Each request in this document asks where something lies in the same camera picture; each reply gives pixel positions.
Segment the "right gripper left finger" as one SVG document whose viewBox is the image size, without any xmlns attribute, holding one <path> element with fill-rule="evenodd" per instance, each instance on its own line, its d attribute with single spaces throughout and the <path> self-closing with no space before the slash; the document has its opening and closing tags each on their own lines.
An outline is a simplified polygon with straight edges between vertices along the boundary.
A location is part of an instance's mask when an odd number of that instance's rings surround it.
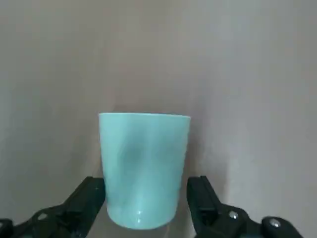
<svg viewBox="0 0 317 238">
<path fill-rule="evenodd" d="M 85 238 L 104 204 L 104 179 L 86 177 L 60 205 L 41 209 L 14 225 L 0 220 L 2 238 Z"/>
</svg>

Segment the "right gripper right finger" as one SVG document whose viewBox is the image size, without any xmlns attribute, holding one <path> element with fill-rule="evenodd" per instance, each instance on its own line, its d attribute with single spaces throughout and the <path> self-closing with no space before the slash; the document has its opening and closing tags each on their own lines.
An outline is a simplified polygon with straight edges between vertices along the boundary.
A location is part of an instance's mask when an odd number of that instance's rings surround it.
<svg viewBox="0 0 317 238">
<path fill-rule="evenodd" d="M 187 202 L 197 238 L 301 238 L 287 220 L 266 216 L 253 221 L 245 210 L 220 202 L 206 176 L 189 177 Z"/>
</svg>

